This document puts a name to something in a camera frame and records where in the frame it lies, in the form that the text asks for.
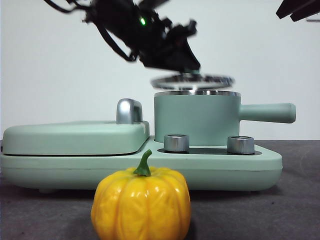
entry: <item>silver rim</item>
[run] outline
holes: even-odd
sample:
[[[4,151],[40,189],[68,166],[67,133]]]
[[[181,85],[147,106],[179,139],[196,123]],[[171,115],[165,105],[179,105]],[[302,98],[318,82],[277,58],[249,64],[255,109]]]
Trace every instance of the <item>silver rim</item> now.
[[[180,90],[180,91],[162,91],[157,92],[154,96],[175,96],[175,95],[220,95],[240,97],[239,92],[235,91],[218,91],[218,90]]]
[[[212,90],[230,87],[233,82],[234,79],[229,76],[183,73],[154,79],[151,85],[157,89],[168,90]]]

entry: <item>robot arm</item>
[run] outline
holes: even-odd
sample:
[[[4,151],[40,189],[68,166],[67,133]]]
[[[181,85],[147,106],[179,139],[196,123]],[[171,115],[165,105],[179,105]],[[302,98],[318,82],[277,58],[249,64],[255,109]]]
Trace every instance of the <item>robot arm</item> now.
[[[187,37],[194,35],[196,22],[187,26],[172,26],[168,19],[160,19],[155,8],[167,0],[93,0],[83,6],[77,0],[66,0],[75,7],[67,10],[51,0],[44,0],[56,10],[69,14],[75,10],[86,12],[84,22],[94,23],[106,43],[128,62],[137,58],[145,67],[185,72],[197,72],[200,63],[192,53]],[[126,55],[110,36],[113,33],[131,50]]]

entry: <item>gray table surface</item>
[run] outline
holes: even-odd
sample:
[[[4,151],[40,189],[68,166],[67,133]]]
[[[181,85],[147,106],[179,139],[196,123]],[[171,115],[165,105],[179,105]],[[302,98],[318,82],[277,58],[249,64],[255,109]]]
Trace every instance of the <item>gray table surface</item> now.
[[[282,155],[277,185],[256,192],[191,191],[186,240],[320,240],[320,140],[256,144]],[[94,193],[43,195],[1,178],[2,240],[98,240],[90,220]]]

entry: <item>green led light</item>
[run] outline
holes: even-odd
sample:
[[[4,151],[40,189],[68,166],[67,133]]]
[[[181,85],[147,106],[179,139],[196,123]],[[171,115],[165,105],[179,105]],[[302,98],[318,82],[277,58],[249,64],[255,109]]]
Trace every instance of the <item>green led light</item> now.
[[[140,23],[142,26],[145,26],[147,24],[146,20],[143,17],[140,17]]]

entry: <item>stove base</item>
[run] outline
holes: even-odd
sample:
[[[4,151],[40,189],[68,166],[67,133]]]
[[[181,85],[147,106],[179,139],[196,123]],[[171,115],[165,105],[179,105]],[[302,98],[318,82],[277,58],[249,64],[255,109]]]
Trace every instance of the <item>stove base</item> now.
[[[226,146],[205,147],[226,149]],[[181,172],[190,190],[260,191],[277,183],[282,172],[280,154],[255,145],[260,154],[165,153],[163,143],[150,137],[133,154],[100,156],[1,155],[1,171],[12,184],[32,189],[96,189],[116,171],[138,166],[142,154],[151,149],[149,166]]]

